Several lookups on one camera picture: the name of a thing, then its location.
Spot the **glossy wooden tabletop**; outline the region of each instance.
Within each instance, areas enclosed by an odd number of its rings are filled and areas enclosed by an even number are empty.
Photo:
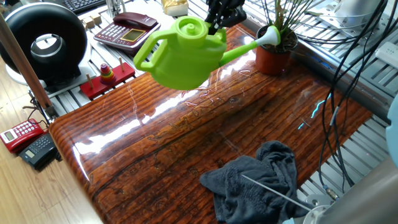
[[[228,30],[229,49],[252,39],[243,27]],[[310,177],[329,87],[294,61],[270,77],[254,59],[250,51],[192,91],[162,87],[145,74],[55,120],[50,133],[105,223],[216,223],[213,195],[199,176],[254,157],[270,140],[294,150],[299,185]],[[371,115],[348,104],[341,141]]]

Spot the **keyboard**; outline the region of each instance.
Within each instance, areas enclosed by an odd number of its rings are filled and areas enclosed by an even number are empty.
[[[59,0],[59,2],[75,14],[106,4],[105,0]]]

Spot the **wooden floor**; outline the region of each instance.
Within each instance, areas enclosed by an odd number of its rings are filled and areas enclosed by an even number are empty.
[[[10,79],[0,58],[0,133],[25,121],[27,88]],[[36,111],[32,116],[42,119]],[[102,223],[64,162],[33,170],[0,142],[0,223]]]

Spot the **green watering can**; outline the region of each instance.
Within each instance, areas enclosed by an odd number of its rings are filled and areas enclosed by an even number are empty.
[[[266,34],[250,44],[226,50],[226,31],[208,35],[210,24],[183,16],[169,30],[154,32],[134,57],[137,69],[150,72],[161,85],[176,90],[192,90],[206,81],[210,73],[263,44],[278,45],[280,35],[270,26]],[[163,40],[150,62],[144,62],[158,40]]]

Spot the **red telephone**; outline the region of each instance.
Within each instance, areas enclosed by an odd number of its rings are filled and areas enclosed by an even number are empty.
[[[29,119],[17,126],[0,133],[0,138],[10,153],[20,152],[43,135],[43,129],[35,119]]]

